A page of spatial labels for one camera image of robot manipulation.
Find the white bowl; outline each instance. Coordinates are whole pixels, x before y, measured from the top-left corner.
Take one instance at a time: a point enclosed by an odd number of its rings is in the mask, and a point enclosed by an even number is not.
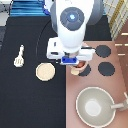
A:
[[[111,109],[113,98],[98,87],[82,90],[76,100],[76,110],[80,119],[93,128],[108,126],[115,117],[116,109]]]

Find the black table surface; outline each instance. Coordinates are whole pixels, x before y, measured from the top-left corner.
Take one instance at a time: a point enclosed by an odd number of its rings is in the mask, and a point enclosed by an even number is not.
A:
[[[48,82],[35,74],[47,62],[48,39],[56,37],[49,23],[36,57],[36,44],[50,17],[9,17],[0,51],[0,128],[66,128],[66,67],[56,63],[56,74]],[[13,65],[24,45],[24,66]]]

